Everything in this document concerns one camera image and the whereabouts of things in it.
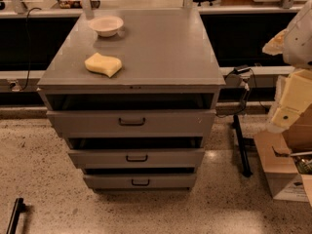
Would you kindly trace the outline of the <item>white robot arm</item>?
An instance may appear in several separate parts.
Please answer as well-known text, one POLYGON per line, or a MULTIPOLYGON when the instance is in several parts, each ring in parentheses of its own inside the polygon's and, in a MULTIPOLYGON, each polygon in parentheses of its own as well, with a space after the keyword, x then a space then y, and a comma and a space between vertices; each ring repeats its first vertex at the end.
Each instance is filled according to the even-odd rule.
POLYGON ((287 78, 279 78, 275 102, 269 111, 267 130, 288 130, 312 104, 312 1, 309 0, 288 26, 264 45, 265 54, 281 54, 293 67, 287 78))

